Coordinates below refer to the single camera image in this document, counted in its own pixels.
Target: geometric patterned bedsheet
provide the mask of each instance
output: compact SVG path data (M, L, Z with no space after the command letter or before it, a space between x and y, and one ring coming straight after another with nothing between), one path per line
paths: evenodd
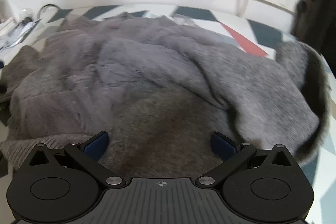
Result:
M250 54L270 59L275 58L275 49L279 43L295 41L295 37L292 35L267 25L212 10L175 5L108 5L58 10L56 13L55 10L50 12L50 9L48 9L24 43L13 49L0 52L0 59L5 64L9 63L23 45L32 45L40 51L44 47L46 37L55 32L65 18L71 20L78 16L85 16L89 19L101 21L122 12L132 13L135 17L156 18L166 16L178 23L196 24L212 31L214 35L220 35L224 43L235 45ZM325 67L332 98L330 131L324 145L319 150L318 156L308 165L302 167L315 193L313 206L306 218L308 223L314 224L336 224L336 80L326 62ZM3 207L5 202L4 195L10 180L10 170L8 175L0 178L0 207ZM10 214L8 219L13 219L10 210L8 210L9 208L0 209L0 215Z

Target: red triangle pattern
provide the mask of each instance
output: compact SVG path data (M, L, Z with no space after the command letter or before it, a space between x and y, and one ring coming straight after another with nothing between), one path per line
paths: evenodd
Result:
M231 29L221 22L220 24L231 34L231 36L238 42L240 47L242 47L245 52L263 57L268 55L267 52L259 48L256 44L248 40L246 37L242 36L240 33L236 32L235 30Z

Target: metal pivot bolt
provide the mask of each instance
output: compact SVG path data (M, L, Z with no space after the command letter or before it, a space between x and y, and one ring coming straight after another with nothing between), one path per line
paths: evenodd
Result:
M200 177L198 182L203 185L211 185L215 182L215 179L212 177Z
M110 185L118 185L123 182L123 179L120 177L109 177L106 179L106 183Z

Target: gray cloth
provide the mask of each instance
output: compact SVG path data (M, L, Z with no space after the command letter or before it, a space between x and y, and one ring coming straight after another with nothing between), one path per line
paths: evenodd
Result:
M221 163L214 131L263 149L282 143L302 163L328 127L324 65L303 43L283 43L272 61L199 27L125 14L66 22L39 58L24 58L31 51L2 74L12 117L0 150L16 169L37 142L59 148L106 130L100 163L114 172L196 178Z

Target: dark teal triangle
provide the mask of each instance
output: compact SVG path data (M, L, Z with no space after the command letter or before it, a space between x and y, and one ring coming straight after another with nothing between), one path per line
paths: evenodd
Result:
M307 180L309 181L310 185L312 185L314 182L318 159L319 159L319 155L316 155L315 158L311 162L309 162L308 164L306 164L305 166L301 168Z
M70 10L59 9L57 13L47 23L54 22L56 20L59 20L60 18L65 18L71 11L72 9Z
M175 14L186 16L186 17L191 17L194 19L203 19L203 20L210 20L210 21L218 22L218 20L214 17L212 12L210 12L209 10L205 10L205 9L179 6L176 9L176 11L173 12L172 17L174 17Z
M282 33L265 24L249 20L258 44L276 49L282 41Z
M134 17L142 17L146 12L147 12L147 10L139 11L139 12L134 12L134 13L132 13L132 16L134 16Z
M8 175L8 163L5 157L0 152L0 178Z
M83 16L88 19L94 19L97 16L100 16L114 8L119 7L120 5L108 5L108 6L97 6L88 10Z
M49 26L47 27L35 40L34 44L38 41L40 41L41 39L45 38L45 37L49 37L51 36L52 34L54 34L57 29L59 27L58 26Z

